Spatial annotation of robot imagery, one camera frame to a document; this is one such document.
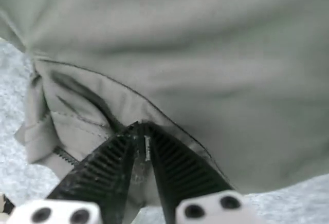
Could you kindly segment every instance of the gray fabric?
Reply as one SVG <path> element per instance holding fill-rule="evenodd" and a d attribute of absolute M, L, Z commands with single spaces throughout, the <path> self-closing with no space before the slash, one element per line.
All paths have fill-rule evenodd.
<path fill-rule="evenodd" d="M 327 173 L 327 2 L 0 0 L 34 69 L 17 139 L 62 177 L 55 146 L 81 160 L 146 119 L 212 163 L 199 141 L 242 193 Z M 143 178 L 135 211 L 158 203 L 135 197 L 155 188 Z"/>
<path fill-rule="evenodd" d="M 23 147 L 13 133 L 23 118 L 23 95 L 29 61 L 8 43 L 0 43 L 0 192 L 18 205 L 40 199 L 58 183 L 47 168 L 26 163 Z M 329 175 L 287 189 L 248 195 L 258 213 L 276 224 L 329 223 Z M 143 209 L 134 224 L 163 224 L 159 208 Z"/>

